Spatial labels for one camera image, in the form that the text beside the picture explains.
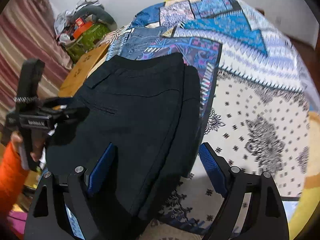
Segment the left hand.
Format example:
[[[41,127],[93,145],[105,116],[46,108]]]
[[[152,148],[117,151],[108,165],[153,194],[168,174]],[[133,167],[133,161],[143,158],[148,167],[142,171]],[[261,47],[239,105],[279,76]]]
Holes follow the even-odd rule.
[[[43,154],[43,148],[45,144],[46,137],[41,136],[34,140],[33,142],[33,151],[30,153],[30,156],[32,157],[33,161],[38,162]],[[10,141],[12,143],[12,147],[14,151],[20,155],[19,148],[23,144],[23,137],[19,131],[14,131],[11,134]]]

